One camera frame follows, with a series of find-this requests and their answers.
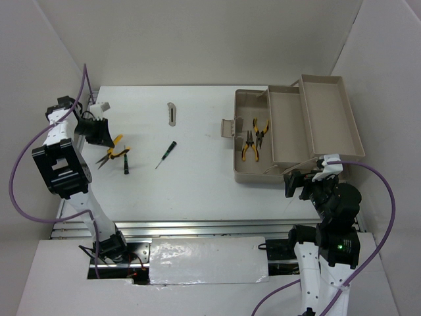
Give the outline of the yellow needle nose pliers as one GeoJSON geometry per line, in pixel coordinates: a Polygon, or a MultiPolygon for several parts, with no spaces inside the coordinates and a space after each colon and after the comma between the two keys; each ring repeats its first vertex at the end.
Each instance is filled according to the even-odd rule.
{"type": "Polygon", "coordinates": [[[124,136],[122,134],[117,135],[117,137],[112,141],[112,147],[108,148],[107,153],[104,157],[102,157],[100,160],[96,162],[96,164],[100,163],[98,169],[100,169],[105,163],[107,163],[109,160],[116,159],[118,157],[127,156],[127,153],[131,150],[131,147],[125,147],[123,151],[120,153],[114,154],[114,149],[118,142],[123,138],[124,136]]]}

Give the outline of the short green black screwdriver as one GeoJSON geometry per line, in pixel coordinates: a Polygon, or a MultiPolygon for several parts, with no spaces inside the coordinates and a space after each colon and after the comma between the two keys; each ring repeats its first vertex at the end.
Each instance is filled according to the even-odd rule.
{"type": "Polygon", "coordinates": [[[123,158],[124,158],[124,174],[125,175],[127,175],[127,174],[129,174],[130,172],[129,172],[129,165],[128,165],[128,152],[130,151],[130,148],[129,147],[125,147],[124,148],[124,155],[123,155],[123,158]]]}

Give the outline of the beige cantilever toolbox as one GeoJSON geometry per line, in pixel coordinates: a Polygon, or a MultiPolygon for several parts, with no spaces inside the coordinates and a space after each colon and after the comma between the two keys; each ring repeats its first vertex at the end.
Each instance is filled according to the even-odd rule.
{"type": "Polygon", "coordinates": [[[288,171],[309,172],[327,154],[352,161],[365,156],[340,76],[303,74],[292,86],[238,89],[234,117],[222,120],[221,135],[234,142],[234,178],[240,184],[280,184],[288,171]],[[269,120],[260,149],[255,117],[259,130],[269,120]]]}

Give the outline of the yellow combination pliers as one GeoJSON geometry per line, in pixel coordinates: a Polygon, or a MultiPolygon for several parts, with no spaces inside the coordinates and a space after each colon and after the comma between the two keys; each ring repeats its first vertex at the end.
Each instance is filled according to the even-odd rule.
{"type": "Polygon", "coordinates": [[[256,136],[256,146],[260,149],[262,147],[262,141],[264,135],[268,132],[269,129],[269,120],[266,121],[266,125],[262,130],[259,130],[257,127],[257,117],[253,119],[253,129],[256,136]]]}

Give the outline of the silver folding utility knife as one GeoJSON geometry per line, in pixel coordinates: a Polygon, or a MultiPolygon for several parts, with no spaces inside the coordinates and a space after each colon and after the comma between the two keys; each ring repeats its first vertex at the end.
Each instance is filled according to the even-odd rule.
{"type": "Polygon", "coordinates": [[[176,106],[173,102],[168,102],[167,103],[168,106],[168,115],[169,115],[169,120],[168,120],[168,124],[171,127],[175,127],[176,125],[176,106]]]}

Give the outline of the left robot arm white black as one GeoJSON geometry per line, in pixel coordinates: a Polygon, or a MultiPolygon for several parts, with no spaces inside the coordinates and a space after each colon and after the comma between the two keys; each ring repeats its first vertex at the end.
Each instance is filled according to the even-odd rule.
{"type": "Polygon", "coordinates": [[[91,211],[80,217],[92,234],[93,249],[99,251],[99,257],[123,263],[129,257],[130,247],[93,195],[90,169],[74,144],[74,135],[78,134],[89,144],[114,148],[108,120],[103,116],[110,105],[93,104],[85,117],[82,105],[71,97],[60,97],[57,101],[45,113],[52,129],[43,145],[32,150],[32,157],[52,194],[68,200],[77,212],[91,211]]]}

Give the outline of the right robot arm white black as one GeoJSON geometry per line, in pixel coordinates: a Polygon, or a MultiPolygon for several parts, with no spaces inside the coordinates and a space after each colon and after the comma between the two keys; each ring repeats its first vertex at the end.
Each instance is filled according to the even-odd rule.
{"type": "Polygon", "coordinates": [[[320,217],[315,227],[297,224],[289,231],[287,252],[296,257],[301,284],[301,315],[346,315],[349,297],[333,302],[359,264],[360,241],[354,227],[361,194],[337,175],[318,179],[315,172],[284,175],[285,195],[301,188],[320,217]]]}

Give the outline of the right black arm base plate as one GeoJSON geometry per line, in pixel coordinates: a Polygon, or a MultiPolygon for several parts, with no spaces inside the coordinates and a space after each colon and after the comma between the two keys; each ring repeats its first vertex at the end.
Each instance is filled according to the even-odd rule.
{"type": "Polygon", "coordinates": [[[270,276],[299,274],[296,255],[287,239],[265,240],[258,249],[266,252],[270,276]]]}

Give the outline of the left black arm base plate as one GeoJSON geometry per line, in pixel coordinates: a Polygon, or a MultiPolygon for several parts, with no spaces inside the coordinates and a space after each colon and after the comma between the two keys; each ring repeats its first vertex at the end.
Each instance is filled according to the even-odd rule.
{"type": "Polygon", "coordinates": [[[98,259],[100,279],[127,279],[138,285],[149,284],[150,253],[150,242],[129,242],[128,254],[122,262],[115,263],[109,258],[98,259]]]}

